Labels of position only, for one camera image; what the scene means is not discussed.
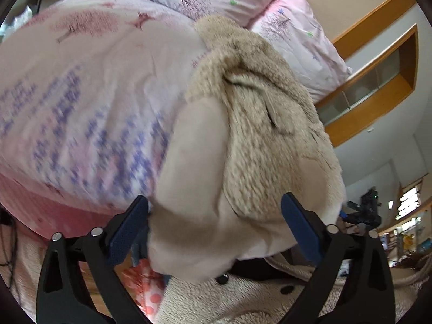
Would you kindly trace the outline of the beige fleece coat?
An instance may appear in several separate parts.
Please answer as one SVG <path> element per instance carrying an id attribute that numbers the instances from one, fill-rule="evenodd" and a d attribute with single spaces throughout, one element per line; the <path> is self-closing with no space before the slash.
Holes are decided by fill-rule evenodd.
<path id="1" fill-rule="evenodd" d="M 160 171 L 148 256 L 160 274 L 202 282 L 296 244 L 286 193 L 332 224 L 345 187 L 312 98 L 276 49 L 225 17 L 195 28 L 209 52 Z"/>

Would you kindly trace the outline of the pink polka dot cloth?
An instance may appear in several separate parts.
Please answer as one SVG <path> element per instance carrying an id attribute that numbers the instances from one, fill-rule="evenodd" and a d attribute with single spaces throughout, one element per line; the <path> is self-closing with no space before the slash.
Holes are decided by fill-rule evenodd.
<path id="1" fill-rule="evenodd" d="M 124 270 L 122 276 L 123 284 L 138 308 L 151 323 L 156 323 L 165 290 L 163 276 L 151 268 L 147 259 L 142 259 L 138 265 Z"/>

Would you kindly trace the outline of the white fluffy garment with buttons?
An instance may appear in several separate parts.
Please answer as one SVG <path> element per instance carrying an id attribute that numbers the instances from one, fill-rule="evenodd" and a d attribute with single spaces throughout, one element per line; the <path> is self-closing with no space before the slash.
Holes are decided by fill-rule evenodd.
<path id="1" fill-rule="evenodd" d="M 309 280 L 312 267 L 289 265 L 282 256 L 264 261 L 271 270 L 282 270 L 283 275 L 300 276 L 291 281 L 257 282 L 230 276 L 225 285 L 215 280 L 200 284 L 171 279 L 156 315 L 156 323 L 278 323 L 299 297 L 304 285 L 297 280 Z M 420 286 L 431 272 L 431 255 L 422 256 L 413 269 L 390 268 L 395 285 L 396 323 L 417 299 Z M 346 277 L 338 277 L 319 316 L 335 308 Z M 293 286 L 288 294 L 281 293 Z"/>

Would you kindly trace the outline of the pink floral bed sheet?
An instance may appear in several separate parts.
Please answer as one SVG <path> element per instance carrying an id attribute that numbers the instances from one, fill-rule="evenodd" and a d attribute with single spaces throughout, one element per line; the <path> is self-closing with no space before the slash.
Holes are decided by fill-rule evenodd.
<path id="1" fill-rule="evenodd" d="M 1 44 L 1 204 L 44 238 L 153 195 L 207 52 L 149 0 L 61 0 Z"/>

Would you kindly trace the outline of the right pink floral pillow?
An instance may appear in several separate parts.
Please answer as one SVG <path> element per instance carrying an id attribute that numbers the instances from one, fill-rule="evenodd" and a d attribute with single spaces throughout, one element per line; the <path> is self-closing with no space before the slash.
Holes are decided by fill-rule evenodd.
<path id="1" fill-rule="evenodd" d="M 286 60 L 317 103 L 343 85 L 352 68 L 327 39 L 307 0 L 274 0 L 249 25 Z"/>

